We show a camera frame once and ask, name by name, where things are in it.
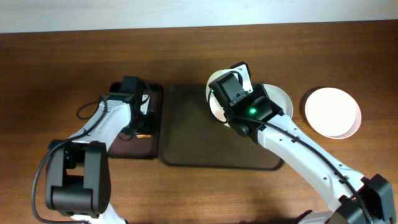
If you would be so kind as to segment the white plate bottom stained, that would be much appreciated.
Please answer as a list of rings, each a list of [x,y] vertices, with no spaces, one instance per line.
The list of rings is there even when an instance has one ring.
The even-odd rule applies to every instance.
[[[356,100],[347,92],[332,87],[311,92],[304,104],[304,114],[317,133],[331,139],[351,137],[362,122]]]

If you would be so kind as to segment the white plate top stained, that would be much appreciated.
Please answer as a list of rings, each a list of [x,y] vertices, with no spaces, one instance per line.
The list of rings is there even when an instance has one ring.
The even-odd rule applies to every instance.
[[[224,109],[220,106],[218,103],[216,97],[214,94],[210,94],[211,92],[210,87],[208,86],[212,81],[217,79],[218,77],[224,75],[225,73],[230,72],[231,69],[224,69],[224,70],[218,70],[217,72],[213,73],[207,83],[206,83],[206,90],[205,90],[205,100],[208,103],[208,106],[210,107],[210,113],[213,115],[213,117],[216,119],[216,121],[221,122],[223,125],[229,127],[229,124],[226,122],[226,118],[224,116]]]

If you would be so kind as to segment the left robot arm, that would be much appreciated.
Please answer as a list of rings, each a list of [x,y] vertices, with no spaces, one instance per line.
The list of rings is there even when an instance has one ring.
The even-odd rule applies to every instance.
[[[45,205],[72,223],[126,223],[110,203],[108,151],[121,134],[134,136],[144,125],[149,85],[126,76],[101,95],[96,111],[75,134],[53,140],[39,167],[46,170]]]

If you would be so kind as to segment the pale green plate stained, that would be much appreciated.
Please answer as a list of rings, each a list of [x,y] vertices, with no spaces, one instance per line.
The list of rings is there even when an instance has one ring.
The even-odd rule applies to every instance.
[[[232,120],[252,122],[268,122],[276,115],[293,115],[293,104],[289,96],[279,87],[257,83],[252,85],[253,92],[245,91],[243,87],[234,88],[234,97],[224,108],[226,122]]]

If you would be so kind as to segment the green and orange sponge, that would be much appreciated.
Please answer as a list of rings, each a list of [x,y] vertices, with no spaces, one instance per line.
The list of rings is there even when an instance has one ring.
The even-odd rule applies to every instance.
[[[136,138],[141,139],[141,138],[151,138],[152,135],[150,134],[137,134]]]

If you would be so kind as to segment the white plate stained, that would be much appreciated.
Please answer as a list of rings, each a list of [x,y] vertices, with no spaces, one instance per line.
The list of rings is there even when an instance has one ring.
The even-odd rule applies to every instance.
[[[356,100],[347,92],[332,87],[311,92],[304,104],[304,114],[317,133],[331,139],[351,137],[362,122]]]
[[[216,97],[214,94],[210,94],[211,92],[210,87],[208,86],[212,81],[217,79],[218,77],[224,75],[225,73],[230,72],[231,69],[224,69],[224,70],[218,70],[217,72],[213,73],[207,83],[206,83],[206,90],[205,90],[205,100],[208,103],[208,106],[210,107],[210,113],[213,115],[213,117],[216,119],[216,121],[221,122],[223,125],[229,127],[229,124],[226,122],[226,118],[224,116],[224,109],[220,106],[218,103]]]

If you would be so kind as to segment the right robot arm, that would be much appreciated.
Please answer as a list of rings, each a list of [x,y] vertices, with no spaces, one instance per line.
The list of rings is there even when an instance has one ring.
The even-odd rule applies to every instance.
[[[263,85],[252,85],[249,75],[214,73],[206,94],[226,124],[279,156],[325,201],[328,211],[309,210],[299,223],[397,223],[391,184],[379,174],[368,179],[329,154],[268,97]]]

